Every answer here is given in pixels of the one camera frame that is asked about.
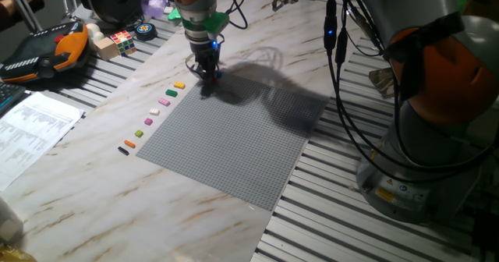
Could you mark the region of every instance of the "purple object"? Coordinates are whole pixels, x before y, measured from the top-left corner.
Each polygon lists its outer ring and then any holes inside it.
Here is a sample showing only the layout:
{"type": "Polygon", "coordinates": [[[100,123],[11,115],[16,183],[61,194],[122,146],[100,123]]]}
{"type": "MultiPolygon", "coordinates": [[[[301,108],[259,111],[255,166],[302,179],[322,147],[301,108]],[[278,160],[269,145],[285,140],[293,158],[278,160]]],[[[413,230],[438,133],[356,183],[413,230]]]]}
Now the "purple object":
{"type": "Polygon", "coordinates": [[[167,5],[170,5],[169,0],[142,0],[142,11],[146,16],[161,18],[167,5]]]}

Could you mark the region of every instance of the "sticker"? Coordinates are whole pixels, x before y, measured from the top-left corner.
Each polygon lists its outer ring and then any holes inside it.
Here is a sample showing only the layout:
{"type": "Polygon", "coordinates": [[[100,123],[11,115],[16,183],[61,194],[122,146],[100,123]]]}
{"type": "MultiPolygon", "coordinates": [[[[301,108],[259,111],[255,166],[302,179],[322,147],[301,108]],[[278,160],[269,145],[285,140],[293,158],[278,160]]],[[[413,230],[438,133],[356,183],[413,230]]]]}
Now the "sticker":
{"type": "Polygon", "coordinates": [[[428,197],[429,189],[416,188],[384,175],[376,194],[397,207],[410,211],[421,211],[428,197]]]}
{"type": "Polygon", "coordinates": [[[139,33],[147,33],[151,30],[153,30],[153,27],[150,24],[142,24],[139,27],[137,27],[137,32],[139,33]]]}

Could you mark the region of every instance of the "green part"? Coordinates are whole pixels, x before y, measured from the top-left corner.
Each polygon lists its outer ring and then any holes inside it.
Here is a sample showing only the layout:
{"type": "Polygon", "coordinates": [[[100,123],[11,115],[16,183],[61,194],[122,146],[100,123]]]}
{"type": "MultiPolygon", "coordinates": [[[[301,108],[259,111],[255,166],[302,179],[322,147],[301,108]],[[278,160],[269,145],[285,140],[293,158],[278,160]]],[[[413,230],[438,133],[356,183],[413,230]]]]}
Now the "green part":
{"type": "Polygon", "coordinates": [[[203,25],[209,34],[219,34],[221,30],[227,26],[228,14],[216,12],[209,19],[203,21],[203,25]]]}
{"type": "Polygon", "coordinates": [[[174,90],[166,90],[166,95],[177,97],[178,93],[174,90]]]}
{"type": "Polygon", "coordinates": [[[182,17],[180,16],[180,12],[177,8],[175,8],[170,14],[168,15],[168,20],[175,20],[175,19],[181,19],[182,17]]]}
{"type": "Polygon", "coordinates": [[[462,12],[465,9],[466,2],[468,0],[458,0],[459,12],[462,12]]]}

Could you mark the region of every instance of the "orange lego brick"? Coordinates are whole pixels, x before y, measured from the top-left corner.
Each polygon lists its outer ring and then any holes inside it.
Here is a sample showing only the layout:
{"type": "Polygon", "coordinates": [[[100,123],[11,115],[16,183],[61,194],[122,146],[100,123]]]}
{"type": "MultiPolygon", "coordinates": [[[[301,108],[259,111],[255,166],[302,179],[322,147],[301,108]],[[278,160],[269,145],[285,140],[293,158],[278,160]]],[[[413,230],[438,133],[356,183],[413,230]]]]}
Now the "orange lego brick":
{"type": "Polygon", "coordinates": [[[131,143],[130,141],[128,140],[125,140],[125,144],[130,146],[131,148],[135,148],[135,144],[134,143],[131,143]]]}

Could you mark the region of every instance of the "pink lego brick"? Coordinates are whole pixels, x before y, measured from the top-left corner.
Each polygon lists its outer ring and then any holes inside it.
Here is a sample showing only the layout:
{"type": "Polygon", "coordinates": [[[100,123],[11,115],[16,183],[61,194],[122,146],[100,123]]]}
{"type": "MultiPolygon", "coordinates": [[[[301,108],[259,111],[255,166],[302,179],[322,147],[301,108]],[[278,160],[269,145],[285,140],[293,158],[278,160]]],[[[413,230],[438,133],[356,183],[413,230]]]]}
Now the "pink lego brick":
{"type": "Polygon", "coordinates": [[[158,101],[160,104],[163,104],[164,106],[169,106],[170,101],[166,100],[165,98],[162,98],[158,101]]]}

